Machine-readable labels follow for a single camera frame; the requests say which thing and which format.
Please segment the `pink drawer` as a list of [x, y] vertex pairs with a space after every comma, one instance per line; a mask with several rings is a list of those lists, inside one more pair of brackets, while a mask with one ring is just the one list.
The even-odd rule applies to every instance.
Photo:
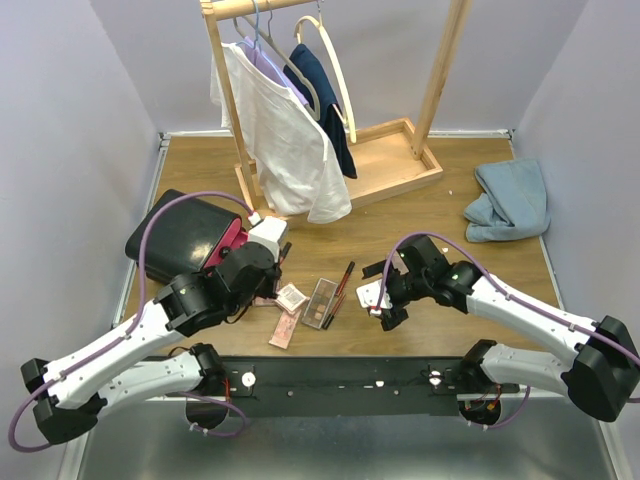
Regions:
[[242, 226], [241, 220], [234, 220], [226, 229], [225, 233], [222, 235], [220, 241], [212, 250], [211, 254], [208, 256], [202, 269], [220, 264], [231, 251], [234, 251], [244, 245], [247, 240], [248, 233]]

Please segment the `black organizer box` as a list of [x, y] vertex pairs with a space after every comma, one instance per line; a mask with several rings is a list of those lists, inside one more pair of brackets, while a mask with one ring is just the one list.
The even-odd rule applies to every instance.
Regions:
[[147, 241], [146, 276], [168, 284], [175, 276], [203, 270], [231, 223], [242, 218], [201, 199], [189, 199], [166, 211]]

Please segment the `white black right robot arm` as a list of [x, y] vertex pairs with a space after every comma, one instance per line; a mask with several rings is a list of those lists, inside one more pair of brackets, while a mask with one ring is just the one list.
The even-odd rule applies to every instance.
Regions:
[[453, 374], [435, 374], [437, 385], [461, 392], [498, 392], [505, 384], [562, 395], [585, 414], [615, 421], [638, 402], [639, 353], [626, 325], [560, 310], [501, 281], [471, 255], [451, 263], [435, 245], [437, 235], [409, 234], [387, 257], [363, 270], [356, 290], [369, 315], [390, 331], [408, 317], [413, 301], [429, 298], [463, 314], [493, 320], [529, 337], [539, 350], [478, 341]]

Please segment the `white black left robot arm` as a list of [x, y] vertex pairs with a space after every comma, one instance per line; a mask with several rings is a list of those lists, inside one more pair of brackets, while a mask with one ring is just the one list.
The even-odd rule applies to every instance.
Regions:
[[30, 409], [48, 446], [74, 440], [120, 406], [166, 393], [214, 393], [224, 368], [210, 345], [197, 344], [151, 364], [154, 351], [239, 318], [257, 297], [273, 298], [290, 246], [249, 241], [208, 270], [175, 277], [133, 317], [58, 360], [21, 368]]

